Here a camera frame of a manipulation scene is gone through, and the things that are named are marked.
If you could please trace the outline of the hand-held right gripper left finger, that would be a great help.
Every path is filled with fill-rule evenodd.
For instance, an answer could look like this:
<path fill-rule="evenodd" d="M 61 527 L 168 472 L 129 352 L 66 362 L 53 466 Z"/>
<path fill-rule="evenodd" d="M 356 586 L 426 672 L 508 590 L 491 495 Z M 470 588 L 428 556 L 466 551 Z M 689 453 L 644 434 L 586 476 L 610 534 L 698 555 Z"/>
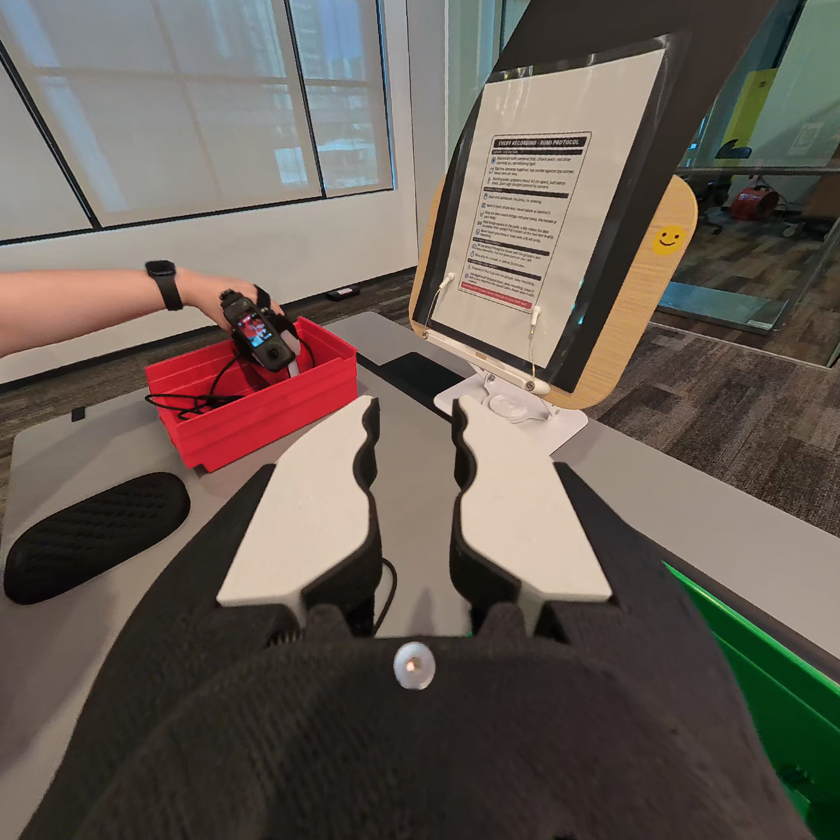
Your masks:
<path fill-rule="evenodd" d="M 300 625 L 321 605 L 352 616 L 371 606 L 383 552 L 371 487 L 381 429 L 362 395 L 277 460 L 220 590 L 222 607 L 281 605 Z"/>

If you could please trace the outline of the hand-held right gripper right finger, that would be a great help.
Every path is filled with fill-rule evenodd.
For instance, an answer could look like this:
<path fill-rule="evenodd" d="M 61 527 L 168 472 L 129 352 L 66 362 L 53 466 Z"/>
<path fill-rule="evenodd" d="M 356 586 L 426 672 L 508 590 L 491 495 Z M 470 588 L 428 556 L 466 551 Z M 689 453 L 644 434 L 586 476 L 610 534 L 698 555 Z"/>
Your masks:
<path fill-rule="evenodd" d="M 477 636 L 496 606 L 527 634 L 551 634 L 552 609 L 613 606 L 613 589 L 550 455 L 470 396 L 453 404 L 458 495 L 450 579 Z"/>

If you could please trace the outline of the red plastic bin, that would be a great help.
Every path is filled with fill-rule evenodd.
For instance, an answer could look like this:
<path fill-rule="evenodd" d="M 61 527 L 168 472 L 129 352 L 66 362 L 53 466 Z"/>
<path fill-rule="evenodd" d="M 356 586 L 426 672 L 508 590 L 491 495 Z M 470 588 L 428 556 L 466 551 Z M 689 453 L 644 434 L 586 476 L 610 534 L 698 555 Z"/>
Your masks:
<path fill-rule="evenodd" d="M 188 468 L 213 472 L 354 400 L 356 349 L 306 318 L 300 374 L 270 373 L 228 339 L 147 366 L 152 404 Z"/>

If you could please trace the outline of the green plastic bin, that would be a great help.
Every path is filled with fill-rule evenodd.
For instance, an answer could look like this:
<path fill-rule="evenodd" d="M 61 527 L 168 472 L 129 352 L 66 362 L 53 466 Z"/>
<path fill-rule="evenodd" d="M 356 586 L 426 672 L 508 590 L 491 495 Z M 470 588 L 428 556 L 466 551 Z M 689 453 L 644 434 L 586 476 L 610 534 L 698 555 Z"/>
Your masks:
<path fill-rule="evenodd" d="M 749 705 L 773 768 L 816 838 L 839 838 L 838 662 L 670 556 Z"/>

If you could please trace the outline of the person's left forearm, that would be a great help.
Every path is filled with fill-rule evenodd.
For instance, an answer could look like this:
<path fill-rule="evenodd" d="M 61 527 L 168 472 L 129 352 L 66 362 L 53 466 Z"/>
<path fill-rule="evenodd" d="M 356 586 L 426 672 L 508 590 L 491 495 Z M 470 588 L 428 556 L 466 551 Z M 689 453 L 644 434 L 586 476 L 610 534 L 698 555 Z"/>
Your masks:
<path fill-rule="evenodd" d="M 46 269 L 1 274 L 1 357 L 73 340 L 165 309 L 137 269 Z"/>

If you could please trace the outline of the person's left hand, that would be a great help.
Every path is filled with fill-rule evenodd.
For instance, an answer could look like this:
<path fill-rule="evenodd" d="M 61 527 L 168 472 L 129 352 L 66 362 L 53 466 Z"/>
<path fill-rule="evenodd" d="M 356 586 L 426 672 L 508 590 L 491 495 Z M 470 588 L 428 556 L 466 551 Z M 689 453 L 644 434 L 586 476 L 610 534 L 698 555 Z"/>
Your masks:
<path fill-rule="evenodd" d="M 222 293 L 232 290 L 252 302 L 257 300 L 258 288 L 253 283 L 237 278 L 178 268 L 175 283 L 185 306 L 198 309 L 227 333 L 230 333 L 230 325 L 223 314 L 220 300 Z"/>

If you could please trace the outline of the white document stand base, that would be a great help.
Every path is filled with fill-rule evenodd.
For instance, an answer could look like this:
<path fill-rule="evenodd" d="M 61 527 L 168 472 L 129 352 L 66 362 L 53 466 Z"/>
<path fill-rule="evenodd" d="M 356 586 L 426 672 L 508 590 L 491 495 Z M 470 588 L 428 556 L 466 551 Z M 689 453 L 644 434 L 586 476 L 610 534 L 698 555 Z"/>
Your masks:
<path fill-rule="evenodd" d="M 434 397 L 434 406 L 453 416 L 454 404 L 464 396 L 476 400 L 494 415 L 519 428 L 547 454 L 553 454 L 588 422 L 582 411 L 560 408 L 548 401 L 550 388 L 488 353 L 440 332 L 423 328 L 423 338 L 466 361 L 474 374 Z"/>

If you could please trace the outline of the light wooden board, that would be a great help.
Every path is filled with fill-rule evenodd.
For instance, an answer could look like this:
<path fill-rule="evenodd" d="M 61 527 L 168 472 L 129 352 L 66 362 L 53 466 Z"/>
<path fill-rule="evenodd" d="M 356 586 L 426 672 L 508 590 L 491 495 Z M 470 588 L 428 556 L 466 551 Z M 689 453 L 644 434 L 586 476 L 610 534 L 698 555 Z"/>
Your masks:
<path fill-rule="evenodd" d="M 418 299 L 430 260 L 443 189 L 441 184 L 433 199 L 408 308 L 411 327 L 422 339 L 423 328 L 429 327 L 425 316 L 419 314 Z M 539 378 L 529 374 L 533 379 L 547 383 L 551 404 L 569 410 L 583 410 L 603 402 L 613 392 L 686 250 L 687 243 L 678 254 L 657 255 L 652 247 L 653 236 L 661 226 L 677 224 L 686 229 L 689 241 L 695 232 L 697 219 L 694 193 L 683 179 L 672 175 L 574 390 L 566 392 L 549 385 L 546 375 Z"/>

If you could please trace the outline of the large frosted window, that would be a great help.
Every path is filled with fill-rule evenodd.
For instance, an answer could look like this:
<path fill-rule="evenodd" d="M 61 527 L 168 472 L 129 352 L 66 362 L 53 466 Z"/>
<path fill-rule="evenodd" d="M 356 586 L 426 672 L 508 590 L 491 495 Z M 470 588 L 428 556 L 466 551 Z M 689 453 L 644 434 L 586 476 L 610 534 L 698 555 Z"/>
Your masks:
<path fill-rule="evenodd" d="M 2 2 L 2 241 L 393 189 L 379 2 Z"/>

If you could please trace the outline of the white instruction sheet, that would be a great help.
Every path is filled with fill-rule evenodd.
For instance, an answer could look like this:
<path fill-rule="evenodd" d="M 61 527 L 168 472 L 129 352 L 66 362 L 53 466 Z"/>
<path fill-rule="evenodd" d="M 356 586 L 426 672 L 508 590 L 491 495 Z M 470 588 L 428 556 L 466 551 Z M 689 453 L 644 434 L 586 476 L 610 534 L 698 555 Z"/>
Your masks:
<path fill-rule="evenodd" d="M 572 310 L 665 48 L 489 81 L 447 272 L 492 308 Z"/>

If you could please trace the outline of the red floor blower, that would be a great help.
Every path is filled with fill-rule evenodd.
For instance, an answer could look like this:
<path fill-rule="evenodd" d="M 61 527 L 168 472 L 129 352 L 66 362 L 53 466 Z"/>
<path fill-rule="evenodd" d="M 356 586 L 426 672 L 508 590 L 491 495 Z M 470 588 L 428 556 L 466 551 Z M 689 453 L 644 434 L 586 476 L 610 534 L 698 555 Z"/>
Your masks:
<path fill-rule="evenodd" d="M 730 216 L 738 221 L 763 222 L 773 215 L 780 201 L 780 194 L 765 185 L 747 186 L 731 202 Z"/>

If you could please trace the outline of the black office chair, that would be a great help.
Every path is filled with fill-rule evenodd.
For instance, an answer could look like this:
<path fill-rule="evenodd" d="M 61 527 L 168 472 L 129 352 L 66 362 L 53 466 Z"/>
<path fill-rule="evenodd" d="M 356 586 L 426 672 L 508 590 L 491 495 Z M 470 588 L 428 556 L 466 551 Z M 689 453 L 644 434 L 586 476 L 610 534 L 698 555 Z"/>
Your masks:
<path fill-rule="evenodd" d="M 752 149 L 741 145 L 737 139 L 722 145 L 715 155 L 716 161 L 744 161 L 752 153 Z M 711 180 L 709 175 L 696 178 L 691 183 L 698 207 L 698 225 L 707 227 L 713 235 L 719 235 L 722 226 L 710 218 L 710 211 L 722 207 L 726 202 L 732 185 L 733 175 L 720 175 Z"/>

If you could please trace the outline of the yellow-green panel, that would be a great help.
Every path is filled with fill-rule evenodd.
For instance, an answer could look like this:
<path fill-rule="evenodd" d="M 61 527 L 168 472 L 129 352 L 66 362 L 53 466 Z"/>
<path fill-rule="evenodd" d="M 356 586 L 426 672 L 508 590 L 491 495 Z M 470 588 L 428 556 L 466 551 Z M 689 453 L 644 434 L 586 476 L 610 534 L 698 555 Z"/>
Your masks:
<path fill-rule="evenodd" d="M 774 67 L 754 70 L 747 75 L 725 132 L 723 144 L 737 139 L 741 145 L 750 147 L 749 142 L 777 72 L 778 68 Z"/>

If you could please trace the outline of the black document board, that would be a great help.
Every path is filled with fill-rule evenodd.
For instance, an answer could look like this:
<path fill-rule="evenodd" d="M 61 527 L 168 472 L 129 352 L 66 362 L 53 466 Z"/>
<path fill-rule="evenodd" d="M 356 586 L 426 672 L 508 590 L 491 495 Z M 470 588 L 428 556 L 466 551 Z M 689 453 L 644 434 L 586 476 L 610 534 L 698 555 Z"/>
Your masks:
<path fill-rule="evenodd" d="M 572 392 L 700 119 L 775 2 L 530 2 L 471 109 L 443 181 L 418 299 L 426 325 Z M 489 81 L 526 68 L 582 67 L 642 47 L 665 57 L 584 280 L 568 314 L 547 320 L 459 293 L 447 272 L 469 149 Z"/>

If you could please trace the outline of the grey metal base plate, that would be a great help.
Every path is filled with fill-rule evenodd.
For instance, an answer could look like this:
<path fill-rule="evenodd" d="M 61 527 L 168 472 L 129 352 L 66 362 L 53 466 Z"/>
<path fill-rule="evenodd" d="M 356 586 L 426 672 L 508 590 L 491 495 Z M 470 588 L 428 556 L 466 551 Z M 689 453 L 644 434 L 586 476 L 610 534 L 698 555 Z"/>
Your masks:
<path fill-rule="evenodd" d="M 769 334 L 784 301 L 670 281 L 657 311 L 739 331 Z"/>

